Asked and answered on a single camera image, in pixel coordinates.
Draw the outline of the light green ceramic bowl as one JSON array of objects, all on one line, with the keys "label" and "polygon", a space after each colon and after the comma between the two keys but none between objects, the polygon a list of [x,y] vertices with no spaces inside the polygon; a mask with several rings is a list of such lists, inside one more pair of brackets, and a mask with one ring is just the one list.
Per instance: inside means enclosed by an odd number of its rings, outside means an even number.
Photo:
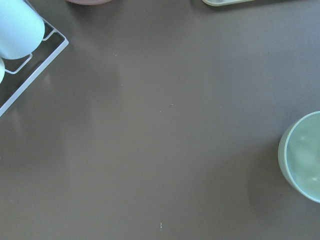
[{"label": "light green ceramic bowl", "polygon": [[286,181],[304,197],[320,202],[320,112],[291,124],[281,136],[277,158]]}]

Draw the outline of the pink bowl of ice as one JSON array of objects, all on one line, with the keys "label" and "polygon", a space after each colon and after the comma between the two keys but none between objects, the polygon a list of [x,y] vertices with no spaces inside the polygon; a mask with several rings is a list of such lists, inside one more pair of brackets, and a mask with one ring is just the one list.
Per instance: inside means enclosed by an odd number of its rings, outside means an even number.
[{"label": "pink bowl of ice", "polygon": [[93,5],[101,5],[112,0],[67,0],[67,2],[78,4],[78,5],[85,5],[85,6],[93,6]]}]

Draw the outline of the cream plastic tray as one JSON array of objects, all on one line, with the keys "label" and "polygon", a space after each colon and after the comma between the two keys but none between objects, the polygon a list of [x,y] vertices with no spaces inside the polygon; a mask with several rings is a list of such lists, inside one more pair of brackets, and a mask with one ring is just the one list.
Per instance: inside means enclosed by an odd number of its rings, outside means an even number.
[{"label": "cream plastic tray", "polygon": [[203,3],[212,7],[221,7],[233,4],[252,2],[253,0],[202,0]]}]

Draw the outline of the light blue plastic cup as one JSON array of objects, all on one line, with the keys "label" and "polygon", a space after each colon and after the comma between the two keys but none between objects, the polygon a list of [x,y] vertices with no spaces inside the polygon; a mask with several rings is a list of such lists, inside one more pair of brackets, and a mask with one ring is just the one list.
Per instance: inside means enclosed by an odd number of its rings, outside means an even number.
[{"label": "light blue plastic cup", "polygon": [[23,58],[32,53],[45,34],[43,19],[23,0],[0,2],[0,57]]}]

